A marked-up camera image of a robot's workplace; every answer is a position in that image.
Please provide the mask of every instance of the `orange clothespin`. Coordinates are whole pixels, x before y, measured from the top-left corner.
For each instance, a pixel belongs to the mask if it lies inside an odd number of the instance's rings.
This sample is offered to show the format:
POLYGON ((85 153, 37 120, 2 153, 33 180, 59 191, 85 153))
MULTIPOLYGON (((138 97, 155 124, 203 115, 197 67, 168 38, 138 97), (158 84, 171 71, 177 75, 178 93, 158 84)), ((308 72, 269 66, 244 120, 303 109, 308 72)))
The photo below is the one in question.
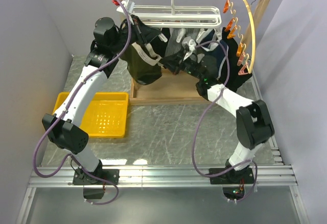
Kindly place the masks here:
POLYGON ((226 13, 228 11, 228 8, 229 8, 229 0, 226 0, 223 13, 226 13))
POLYGON ((236 56, 239 57, 241 55, 243 49, 243 44, 240 43, 239 47, 237 48, 236 56))
POLYGON ((237 65, 238 66, 241 66, 243 60, 244 60, 244 57, 245 57, 245 53, 243 52, 239 58, 239 60, 237 61, 237 65))
POLYGON ((246 62, 245 65, 239 71, 239 75, 249 74, 249 71, 248 70, 249 70, 249 65, 248 65, 248 62, 246 62))
POLYGON ((225 28, 225 32, 227 32, 228 30, 230 30, 231 26, 233 26, 233 23, 235 21, 235 18, 232 18, 229 22, 229 24, 227 25, 227 27, 225 28))
POLYGON ((230 33, 227 36, 227 39, 231 39, 236 36, 235 34, 233 34, 235 32, 235 30, 236 30, 236 26, 234 26, 234 28, 230 31, 230 33))

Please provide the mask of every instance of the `white hanger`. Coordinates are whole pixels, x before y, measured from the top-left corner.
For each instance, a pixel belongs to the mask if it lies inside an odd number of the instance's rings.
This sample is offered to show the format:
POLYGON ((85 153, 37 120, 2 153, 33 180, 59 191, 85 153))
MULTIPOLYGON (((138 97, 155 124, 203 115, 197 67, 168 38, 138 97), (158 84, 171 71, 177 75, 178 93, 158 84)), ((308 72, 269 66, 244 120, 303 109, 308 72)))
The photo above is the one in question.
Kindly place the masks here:
POLYGON ((214 6, 170 6, 134 5, 131 0, 123 0, 128 12, 155 28, 204 28, 216 29, 221 26, 220 11, 214 6))

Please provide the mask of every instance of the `white wall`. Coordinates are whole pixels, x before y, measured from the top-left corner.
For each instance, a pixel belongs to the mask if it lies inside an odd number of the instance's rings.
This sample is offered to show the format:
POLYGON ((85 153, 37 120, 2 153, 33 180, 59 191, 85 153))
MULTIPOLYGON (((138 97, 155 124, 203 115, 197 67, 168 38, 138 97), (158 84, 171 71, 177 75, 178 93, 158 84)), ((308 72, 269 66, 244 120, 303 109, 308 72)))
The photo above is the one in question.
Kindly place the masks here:
POLYGON ((257 50, 256 75, 283 159, 311 223, 326 223, 326 0, 283 0, 257 50))
MULTIPOLYGON (((141 5, 169 5, 170 0, 135 0, 141 5)), ((226 0, 175 0, 176 5, 215 5, 221 10, 226 0)), ((238 16, 242 29, 248 25, 248 16, 244 3, 241 0, 236 2, 238 16)), ((93 40, 93 29, 97 19, 103 16, 112 17, 119 25, 119 15, 116 13, 116 6, 111 0, 43 0, 48 12, 65 41, 69 51, 75 55, 86 55, 93 40)), ((269 22, 273 18, 282 0, 271 0, 260 27, 257 29, 257 38, 261 39, 269 22)), ((230 21, 230 14, 223 16, 224 25, 230 21)))
POLYGON ((0 13, 0 222, 9 224, 72 57, 40 0, 0 0, 0 13))

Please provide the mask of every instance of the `gray marble surface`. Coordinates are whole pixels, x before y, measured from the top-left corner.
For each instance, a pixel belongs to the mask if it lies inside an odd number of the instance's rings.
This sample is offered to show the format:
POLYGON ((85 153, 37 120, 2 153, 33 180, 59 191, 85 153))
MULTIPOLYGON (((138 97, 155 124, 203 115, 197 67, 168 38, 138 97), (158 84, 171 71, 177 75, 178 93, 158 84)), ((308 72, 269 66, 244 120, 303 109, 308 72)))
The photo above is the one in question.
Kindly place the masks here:
MULTIPOLYGON (((85 56, 75 56, 64 91, 76 83, 85 56)), ((120 61, 99 91, 130 91, 130 75, 126 62, 120 61)), ((238 91, 255 99, 251 81, 238 91)), ((122 139, 91 138, 89 146, 104 164, 191 164, 191 146, 199 117, 207 105, 131 106, 127 119, 127 134, 122 139)), ((204 118, 196 144, 199 164, 224 164, 238 143, 235 118, 219 106, 214 106, 204 118)), ((48 143, 43 166, 58 165, 65 152, 48 143)), ((273 164, 269 143, 256 154, 258 164, 273 164)))

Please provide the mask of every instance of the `yellow basket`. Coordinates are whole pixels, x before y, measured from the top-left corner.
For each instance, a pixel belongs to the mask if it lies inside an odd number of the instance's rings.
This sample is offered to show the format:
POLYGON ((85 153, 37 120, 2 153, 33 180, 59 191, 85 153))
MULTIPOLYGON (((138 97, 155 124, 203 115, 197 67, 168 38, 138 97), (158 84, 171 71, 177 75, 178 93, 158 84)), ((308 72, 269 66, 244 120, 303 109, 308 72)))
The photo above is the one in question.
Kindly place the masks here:
MULTIPOLYGON (((53 113, 68 97, 69 92, 58 95, 53 113)), ((85 111, 80 128, 89 137, 123 138, 126 130, 128 93, 98 92, 85 111)))

